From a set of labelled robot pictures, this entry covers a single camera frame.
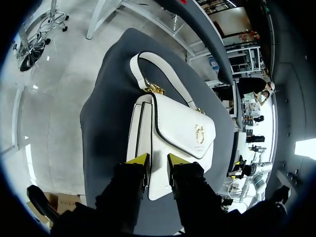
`white table leg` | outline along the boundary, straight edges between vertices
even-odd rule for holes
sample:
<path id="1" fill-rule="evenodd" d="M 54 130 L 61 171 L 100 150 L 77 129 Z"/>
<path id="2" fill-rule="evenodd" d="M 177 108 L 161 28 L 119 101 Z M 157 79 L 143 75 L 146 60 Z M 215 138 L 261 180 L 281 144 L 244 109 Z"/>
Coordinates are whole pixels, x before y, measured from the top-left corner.
<path id="1" fill-rule="evenodd" d="M 94 9 L 86 38 L 90 40 L 99 26 L 120 6 L 122 0 L 98 0 Z"/>

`white wall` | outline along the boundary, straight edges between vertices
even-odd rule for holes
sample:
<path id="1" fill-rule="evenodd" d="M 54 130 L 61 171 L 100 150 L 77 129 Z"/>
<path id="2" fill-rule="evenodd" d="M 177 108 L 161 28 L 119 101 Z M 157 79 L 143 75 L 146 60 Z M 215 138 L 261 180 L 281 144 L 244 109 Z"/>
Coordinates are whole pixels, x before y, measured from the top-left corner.
<path id="1" fill-rule="evenodd" d="M 217 22 L 224 35 L 250 31 L 251 25 L 244 7 L 235 7 L 209 15 L 213 22 Z"/>

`desk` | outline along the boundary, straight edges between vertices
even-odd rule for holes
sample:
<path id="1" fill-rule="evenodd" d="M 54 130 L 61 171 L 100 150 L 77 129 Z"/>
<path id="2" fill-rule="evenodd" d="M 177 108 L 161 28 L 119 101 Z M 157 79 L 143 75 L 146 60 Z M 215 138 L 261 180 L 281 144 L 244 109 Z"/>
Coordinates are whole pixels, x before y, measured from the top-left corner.
<path id="1" fill-rule="evenodd" d="M 128 29 L 106 53 L 95 88 L 80 113 L 83 140 L 83 170 L 87 205 L 94 207 L 113 177 L 113 168 L 126 161 L 130 120 L 134 103 L 144 94 L 139 89 L 129 60 L 141 51 L 163 57 L 178 74 L 197 106 L 213 119 L 216 127 L 211 168 L 204 174 L 208 184 L 218 192 L 226 179 L 234 139 L 234 123 L 204 80 L 170 49 L 135 29 Z M 166 91 L 166 96 L 186 105 L 165 75 L 146 60 L 140 67 L 148 79 Z M 147 191 L 139 210 L 135 234 L 173 235 L 182 226 L 173 194 L 150 201 Z"/>

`chrome stool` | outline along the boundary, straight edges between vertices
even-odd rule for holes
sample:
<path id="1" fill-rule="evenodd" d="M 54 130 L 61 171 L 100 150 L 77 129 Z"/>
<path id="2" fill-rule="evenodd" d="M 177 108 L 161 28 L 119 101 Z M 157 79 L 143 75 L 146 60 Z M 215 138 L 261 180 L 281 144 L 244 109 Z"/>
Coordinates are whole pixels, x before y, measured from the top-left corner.
<path id="1" fill-rule="evenodd" d="M 57 0 L 52 0 L 50 5 L 49 16 L 46 17 L 39 26 L 39 32 L 44 33 L 44 38 L 46 40 L 47 33 L 59 25 L 63 25 L 63 32 L 68 30 L 68 26 L 65 25 L 64 21 L 69 19 L 69 16 L 63 11 L 56 11 Z"/>
<path id="2" fill-rule="evenodd" d="M 44 39 L 40 32 L 28 39 L 24 25 L 22 25 L 18 34 L 21 38 L 21 44 L 19 49 L 17 49 L 17 45 L 13 49 L 17 50 L 16 58 L 19 62 L 20 71 L 25 72 L 40 59 L 45 45 L 49 44 L 50 39 Z"/>

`ceiling light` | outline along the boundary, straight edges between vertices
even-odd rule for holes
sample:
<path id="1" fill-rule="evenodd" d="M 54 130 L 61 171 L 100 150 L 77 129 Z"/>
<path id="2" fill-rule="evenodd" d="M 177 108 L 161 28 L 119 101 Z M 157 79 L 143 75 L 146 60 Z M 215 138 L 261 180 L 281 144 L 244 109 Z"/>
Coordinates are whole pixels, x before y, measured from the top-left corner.
<path id="1" fill-rule="evenodd" d="M 227 0 L 227 2 L 229 2 L 231 5 L 233 5 L 234 7 L 236 7 L 236 5 L 235 5 L 232 1 Z"/>

